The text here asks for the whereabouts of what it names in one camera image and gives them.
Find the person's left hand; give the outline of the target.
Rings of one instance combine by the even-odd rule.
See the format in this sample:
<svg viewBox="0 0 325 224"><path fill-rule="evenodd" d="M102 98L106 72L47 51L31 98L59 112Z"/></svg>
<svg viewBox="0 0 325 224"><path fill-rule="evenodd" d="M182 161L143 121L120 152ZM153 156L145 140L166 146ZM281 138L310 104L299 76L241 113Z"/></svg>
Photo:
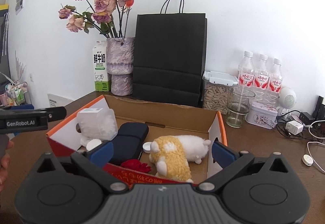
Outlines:
<svg viewBox="0 0 325 224"><path fill-rule="evenodd" d="M4 184L8 179L8 167L10 164L11 158L5 153L1 158L1 170L0 170L0 191L4 189Z"/></svg>

